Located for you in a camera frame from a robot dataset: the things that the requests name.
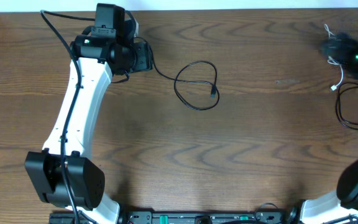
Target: wooden table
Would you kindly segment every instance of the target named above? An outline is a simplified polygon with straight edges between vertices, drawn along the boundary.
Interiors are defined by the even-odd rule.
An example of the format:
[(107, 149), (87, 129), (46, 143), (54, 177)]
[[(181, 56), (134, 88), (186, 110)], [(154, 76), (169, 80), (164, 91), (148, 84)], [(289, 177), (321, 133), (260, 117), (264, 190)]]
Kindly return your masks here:
[[(358, 158), (358, 131), (336, 120), (329, 87), (339, 68), (318, 48), (324, 23), (357, 36), (358, 9), (133, 14), (167, 75), (195, 60), (215, 63), (221, 102), (189, 110), (155, 70), (111, 85), (93, 162), (114, 200), (154, 210), (253, 210), (264, 202), (289, 208), (336, 188)], [(91, 24), (50, 20), (69, 42)], [(38, 13), (0, 13), (0, 223), (46, 223), (58, 209), (39, 200), (24, 159), (52, 130), (69, 63)], [(200, 65), (183, 78), (213, 74)], [(191, 102), (213, 103), (209, 87), (178, 87)], [(358, 120), (358, 91), (343, 100), (344, 114)]]

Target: wood grain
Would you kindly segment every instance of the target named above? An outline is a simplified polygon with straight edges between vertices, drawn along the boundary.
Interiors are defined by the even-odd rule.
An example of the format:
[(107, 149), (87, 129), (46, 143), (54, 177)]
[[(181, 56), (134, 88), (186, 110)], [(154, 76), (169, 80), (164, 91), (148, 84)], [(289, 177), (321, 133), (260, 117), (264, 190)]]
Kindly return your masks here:
[[(93, 12), (70, 14), (93, 17)], [(358, 132), (334, 114), (337, 67), (318, 45), (333, 32), (358, 33), (358, 9), (134, 12), (157, 65), (174, 76), (194, 60), (218, 68), (221, 102), (199, 112), (155, 70), (111, 85), (94, 134), (93, 162), (118, 202), (155, 210), (290, 207), (336, 188), (358, 158)], [(87, 22), (50, 18), (67, 41)], [(70, 59), (37, 13), (0, 13), (0, 223), (45, 223), (24, 170), (57, 118)], [(183, 78), (213, 79), (204, 65)], [(209, 89), (178, 86), (192, 103)], [(358, 91), (344, 96), (358, 119)]]

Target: white background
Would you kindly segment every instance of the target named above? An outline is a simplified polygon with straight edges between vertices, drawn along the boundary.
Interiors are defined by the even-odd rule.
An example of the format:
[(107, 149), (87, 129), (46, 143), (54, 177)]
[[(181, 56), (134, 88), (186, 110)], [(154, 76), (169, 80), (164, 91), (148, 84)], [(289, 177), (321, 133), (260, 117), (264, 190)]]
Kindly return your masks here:
[(358, 7), (358, 0), (0, 0), (0, 12), (95, 11), (98, 2), (130, 11)]

